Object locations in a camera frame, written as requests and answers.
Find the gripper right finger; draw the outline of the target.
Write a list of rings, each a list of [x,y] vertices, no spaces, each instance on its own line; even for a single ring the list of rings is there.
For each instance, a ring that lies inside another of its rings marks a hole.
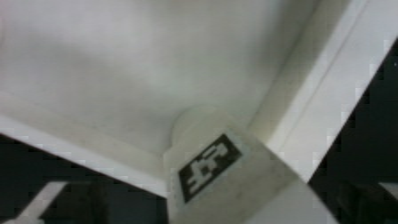
[[[344,182],[335,202],[340,224],[398,224],[398,198],[378,184]]]

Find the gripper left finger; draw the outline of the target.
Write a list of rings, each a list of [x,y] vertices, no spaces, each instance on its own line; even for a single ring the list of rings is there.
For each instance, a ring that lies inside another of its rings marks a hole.
[[[51,181],[0,224],[109,224],[102,184]]]

